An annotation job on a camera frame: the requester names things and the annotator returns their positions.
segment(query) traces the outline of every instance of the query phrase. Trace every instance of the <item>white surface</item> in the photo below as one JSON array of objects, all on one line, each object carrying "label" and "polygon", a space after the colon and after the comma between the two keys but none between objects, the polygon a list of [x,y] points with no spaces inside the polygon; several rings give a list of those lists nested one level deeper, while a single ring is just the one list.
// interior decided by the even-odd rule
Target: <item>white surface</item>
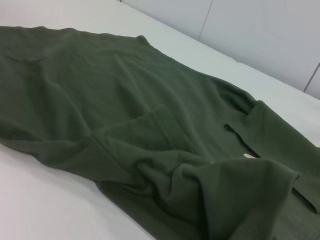
[{"label": "white surface", "polygon": [[[0,25],[144,35],[163,53],[265,101],[320,146],[320,101],[114,0],[6,0]],[[152,239],[82,177],[0,145],[1,240]]]},{"label": "white surface", "polygon": [[320,67],[317,69],[316,73],[314,74],[312,81],[310,82],[305,93],[320,100]]},{"label": "white surface", "polygon": [[319,0],[214,0],[200,42],[299,90],[320,61]]},{"label": "white surface", "polygon": [[212,0],[122,0],[122,2],[197,40]]}]

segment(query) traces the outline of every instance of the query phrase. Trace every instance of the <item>tag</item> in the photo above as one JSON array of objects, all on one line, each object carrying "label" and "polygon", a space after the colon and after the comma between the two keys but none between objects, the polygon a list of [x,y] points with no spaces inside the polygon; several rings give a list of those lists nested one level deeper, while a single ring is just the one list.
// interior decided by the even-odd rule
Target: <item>tag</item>
[{"label": "tag", "polygon": [[256,158],[256,157],[251,156],[251,155],[249,155],[247,153],[243,154],[243,156],[245,156],[247,159],[255,159]]}]

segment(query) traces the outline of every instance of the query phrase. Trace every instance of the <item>green garment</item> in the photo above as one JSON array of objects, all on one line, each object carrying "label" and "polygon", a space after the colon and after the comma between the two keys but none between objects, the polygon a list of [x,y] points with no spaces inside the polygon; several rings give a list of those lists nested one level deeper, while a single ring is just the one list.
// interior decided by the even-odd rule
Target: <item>green garment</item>
[{"label": "green garment", "polygon": [[292,192],[320,223],[319,149],[143,36],[0,27],[0,142],[95,181],[158,240],[278,239]]}]

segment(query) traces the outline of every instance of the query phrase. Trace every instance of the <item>green shirt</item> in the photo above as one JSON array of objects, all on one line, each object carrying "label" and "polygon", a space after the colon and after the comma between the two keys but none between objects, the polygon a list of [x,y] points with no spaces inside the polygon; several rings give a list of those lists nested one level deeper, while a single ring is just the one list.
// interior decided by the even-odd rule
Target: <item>green shirt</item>
[{"label": "green shirt", "polygon": [[284,239],[286,209],[320,226],[319,149],[143,36],[0,27],[0,142],[95,181],[159,240]]}]

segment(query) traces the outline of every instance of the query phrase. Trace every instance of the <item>white table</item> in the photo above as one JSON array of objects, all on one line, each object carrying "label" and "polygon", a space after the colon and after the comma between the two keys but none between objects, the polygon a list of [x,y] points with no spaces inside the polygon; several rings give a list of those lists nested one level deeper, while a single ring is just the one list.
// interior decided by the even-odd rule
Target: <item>white table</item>
[{"label": "white table", "polygon": [[[2,0],[0,25],[144,35],[164,54],[263,100],[320,146],[319,100],[236,62],[124,3]],[[29,155],[0,145],[0,239],[150,240],[152,237],[104,197],[93,182],[45,167]]]}]

